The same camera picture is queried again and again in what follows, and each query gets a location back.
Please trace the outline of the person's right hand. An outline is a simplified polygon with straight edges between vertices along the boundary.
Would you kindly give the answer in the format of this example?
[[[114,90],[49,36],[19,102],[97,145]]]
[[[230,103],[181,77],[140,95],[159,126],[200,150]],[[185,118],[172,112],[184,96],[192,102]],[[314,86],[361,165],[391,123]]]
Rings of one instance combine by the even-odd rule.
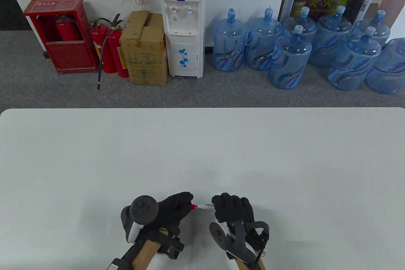
[[[222,193],[213,196],[211,202],[214,205],[215,218],[220,223],[225,222],[230,225],[232,223],[250,223],[254,221],[252,205],[245,197],[240,198],[237,195]]]

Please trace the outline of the person's left hand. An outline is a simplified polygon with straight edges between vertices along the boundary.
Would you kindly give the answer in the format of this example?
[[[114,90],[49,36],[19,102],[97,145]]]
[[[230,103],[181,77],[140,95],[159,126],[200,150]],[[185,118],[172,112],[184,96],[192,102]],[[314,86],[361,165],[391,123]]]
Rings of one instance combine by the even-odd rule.
[[[190,192],[182,192],[160,201],[157,218],[140,230],[136,240],[159,243],[158,253],[166,254],[170,259],[176,260],[184,249],[184,244],[178,237],[179,224],[191,212],[193,198]]]

